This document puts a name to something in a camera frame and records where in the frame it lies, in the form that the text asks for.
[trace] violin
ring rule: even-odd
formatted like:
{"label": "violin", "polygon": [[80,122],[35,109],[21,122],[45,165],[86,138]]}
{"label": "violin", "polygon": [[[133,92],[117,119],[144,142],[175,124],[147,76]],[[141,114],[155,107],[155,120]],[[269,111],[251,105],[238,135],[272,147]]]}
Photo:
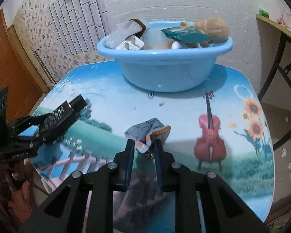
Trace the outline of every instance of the violin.
{"label": "violin", "polygon": [[221,122],[211,113],[210,100],[214,98],[213,92],[206,93],[203,98],[206,99],[207,114],[201,115],[198,119],[203,134],[197,139],[194,147],[194,155],[199,160],[197,169],[201,169],[202,162],[218,163],[221,172],[221,161],[226,158],[225,144],[219,136]]}

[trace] bolt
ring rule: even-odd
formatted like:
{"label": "bolt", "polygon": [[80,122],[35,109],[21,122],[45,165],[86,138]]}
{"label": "bolt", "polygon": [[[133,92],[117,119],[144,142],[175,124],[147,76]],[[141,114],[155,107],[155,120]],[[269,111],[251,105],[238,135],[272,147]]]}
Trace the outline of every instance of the bolt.
{"label": "bolt", "polygon": [[213,171],[209,171],[209,172],[207,173],[207,176],[208,176],[209,178],[211,178],[211,179],[214,179],[214,178],[217,176],[217,174],[216,174],[215,172],[213,172]]}
{"label": "bolt", "polygon": [[172,167],[173,169],[179,169],[179,168],[181,167],[181,164],[180,164],[179,162],[173,162],[173,163],[171,164],[171,167]]}
{"label": "bolt", "polygon": [[114,162],[110,162],[110,163],[108,164],[108,168],[109,168],[109,169],[115,169],[115,168],[117,168],[117,166],[118,166],[118,164],[117,164],[117,163],[114,163]]}
{"label": "bolt", "polygon": [[72,177],[75,178],[75,179],[81,177],[81,172],[80,171],[74,171],[72,173]]}

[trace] beige plush toy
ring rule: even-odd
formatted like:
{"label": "beige plush toy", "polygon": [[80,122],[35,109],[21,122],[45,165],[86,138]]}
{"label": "beige plush toy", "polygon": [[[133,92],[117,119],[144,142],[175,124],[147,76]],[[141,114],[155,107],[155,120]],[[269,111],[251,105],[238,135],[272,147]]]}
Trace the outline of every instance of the beige plush toy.
{"label": "beige plush toy", "polygon": [[[186,22],[182,22],[181,26],[186,26]],[[200,43],[202,47],[209,47],[210,43],[221,44],[228,39],[230,30],[227,27],[225,21],[219,18],[210,18],[202,21],[197,21],[193,25],[203,34],[212,38],[212,41]]]}

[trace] sunflower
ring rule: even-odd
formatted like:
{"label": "sunflower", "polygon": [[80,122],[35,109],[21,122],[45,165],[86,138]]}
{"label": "sunflower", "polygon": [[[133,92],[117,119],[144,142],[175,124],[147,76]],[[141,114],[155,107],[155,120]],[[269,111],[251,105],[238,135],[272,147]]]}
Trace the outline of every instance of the sunflower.
{"label": "sunflower", "polygon": [[253,141],[257,138],[262,138],[263,125],[258,120],[251,120],[249,123],[248,133]]}
{"label": "sunflower", "polygon": [[250,119],[250,114],[248,114],[246,111],[245,112],[243,112],[242,114],[241,114],[241,116],[242,116],[242,118],[244,119],[244,120],[246,120],[246,121],[249,121],[249,119]]}
{"label": "sunflower", "polygon": [[251,115],[259,115],[261,112],[261,106],[255,100],[247,98],[244,100],[244,109]]}

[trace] orange wooden door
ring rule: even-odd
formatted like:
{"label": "orange wooden door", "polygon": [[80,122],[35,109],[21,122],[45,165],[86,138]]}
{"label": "orange wooden door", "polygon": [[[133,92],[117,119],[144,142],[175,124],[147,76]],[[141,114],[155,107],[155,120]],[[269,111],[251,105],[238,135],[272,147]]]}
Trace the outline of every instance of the orange wooden door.
{"label": "orange wooden door", "polygon": [[12,121],[28,115],[34,104],[42,95],[42,90],[24,71],[17,60],[9,39],[7,28],[0,11],[0,88],[8,86],[6,120]]}

